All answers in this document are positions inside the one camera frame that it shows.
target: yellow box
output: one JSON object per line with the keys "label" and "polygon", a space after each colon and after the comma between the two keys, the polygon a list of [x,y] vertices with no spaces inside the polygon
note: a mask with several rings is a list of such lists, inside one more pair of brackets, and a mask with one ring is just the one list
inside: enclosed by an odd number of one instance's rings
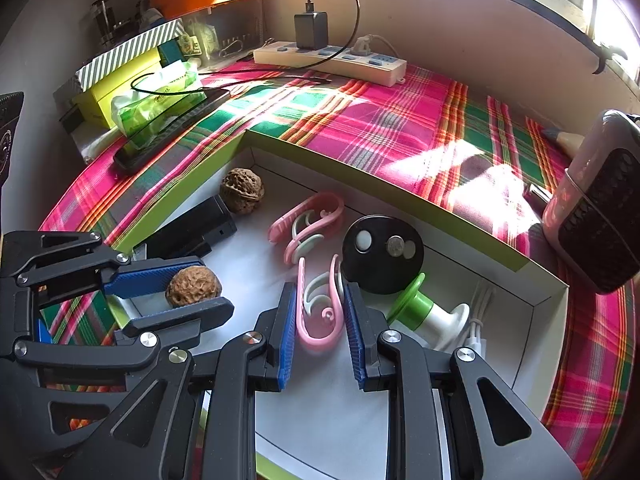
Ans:
{"label": "yellow box", "polygon": [[73,101],[78,104],[84,120],[113,128],[115,123],[111,119],[111,100],[129,91],[135,78],[147,72],[158,72],[161,68],[160,54],[154,47],[125,63],[86,92],[78,94]]}

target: white power strip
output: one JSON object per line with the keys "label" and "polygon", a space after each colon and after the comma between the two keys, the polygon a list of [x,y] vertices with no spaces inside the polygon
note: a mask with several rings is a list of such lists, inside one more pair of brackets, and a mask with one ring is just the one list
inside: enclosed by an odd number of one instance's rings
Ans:
{"label": "white power strip", "polygon": [[[260,64],[298,68],[321,61],[339,50],[339,46],[327,46],[320,50],[302,50],[295,43],[276,41],[254,50],[254,60]],[[347,49],[340,56],[322,63],[313,70],[393,86],[404,78],[406,61],[375,53],[368,56],[355,56]]]}

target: pink plastic clothespin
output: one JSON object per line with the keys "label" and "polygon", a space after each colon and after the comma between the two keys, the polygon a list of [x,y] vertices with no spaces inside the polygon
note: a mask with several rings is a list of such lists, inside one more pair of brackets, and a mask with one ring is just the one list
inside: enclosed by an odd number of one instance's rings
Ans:
{"label": "pink plastic clothespin", "polygon": [[[296,264],[317,244],[330,236],[342,225],[344,201],[334,193],[316,193],[291,211],[278,218],[269,227],[267,237],[270,242],[283,241],[290,233],[291,241],[284,251],[284,263]],[[305,227],[300,231],[300,224]]]}
{"label": "pink plastic clothespin", "polygon": [[[311,292],[327,283],[329,296],[318,294],[309,301]],[[305,349],[311,353],[321,353],[335,347],[344,326],[343,301],[344,291],[338,255],[334,254],[329,272],[312,280],[306,288],[305,259],[300,258],[296,295],[296,332]]]}

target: white wall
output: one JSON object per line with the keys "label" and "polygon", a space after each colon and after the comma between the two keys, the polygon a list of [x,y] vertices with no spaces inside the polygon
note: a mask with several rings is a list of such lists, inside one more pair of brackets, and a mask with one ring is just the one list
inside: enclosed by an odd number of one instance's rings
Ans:
{"label": "white wall", "polygon": [[[269,36],[293,41],[306,0],[267,0]],[[353,30],[353,0],[314,0],[332,44]],[[559,27],[511,0],[360,0],[359,34],[385,36],[410,63],[486,91],[546,124],[586,133],[606,108],[640,112],[610,68]]]}
{"label": "white wall", "polygon": [[[94,1],[30,0],[0,45],[0,93],[25,94],[2,188],[4,232],[38,228],[83,168],[52,94],[96,53]],[[137,1],[111,0],[116,18],[132,15]]]}

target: black power adapter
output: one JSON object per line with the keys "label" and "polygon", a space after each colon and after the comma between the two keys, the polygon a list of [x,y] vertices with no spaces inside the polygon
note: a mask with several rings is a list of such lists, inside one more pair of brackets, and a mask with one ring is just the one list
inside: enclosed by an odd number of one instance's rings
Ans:
{"label": "black power adapter", "polygon": [[306,12],[296,14],[296,45],[304,50],[320,50],[329,45],[329,25],[326,12],[314,12],[314,4],[305,4]]}

